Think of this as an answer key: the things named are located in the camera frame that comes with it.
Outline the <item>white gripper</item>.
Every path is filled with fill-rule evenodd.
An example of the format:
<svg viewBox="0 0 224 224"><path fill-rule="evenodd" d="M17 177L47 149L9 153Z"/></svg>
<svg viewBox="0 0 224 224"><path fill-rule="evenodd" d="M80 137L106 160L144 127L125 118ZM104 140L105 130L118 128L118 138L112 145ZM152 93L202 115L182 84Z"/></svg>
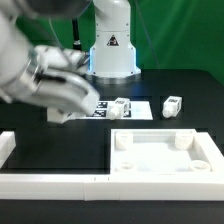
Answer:
<svg viewBox="0 0 224 224"><path fill-rule="evenodd" d="M6 94L13 100L55 108L62 112L92 115L99 93L82 77L68 72L37 73L22 76L6 85Z"/></svg>

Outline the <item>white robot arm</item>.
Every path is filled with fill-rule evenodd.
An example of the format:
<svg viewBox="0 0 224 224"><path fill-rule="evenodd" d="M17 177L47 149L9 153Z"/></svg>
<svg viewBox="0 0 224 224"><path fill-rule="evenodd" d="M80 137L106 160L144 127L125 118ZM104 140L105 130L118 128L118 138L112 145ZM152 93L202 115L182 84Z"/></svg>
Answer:
<svg viewBox="0 0 224 224"><path fill-rule="evenodd" d="M71 20L96 9L96 39L72 48ZM120 84L140 74L127 0L0 0L0 99L91 115L89 80Z"/></svg>

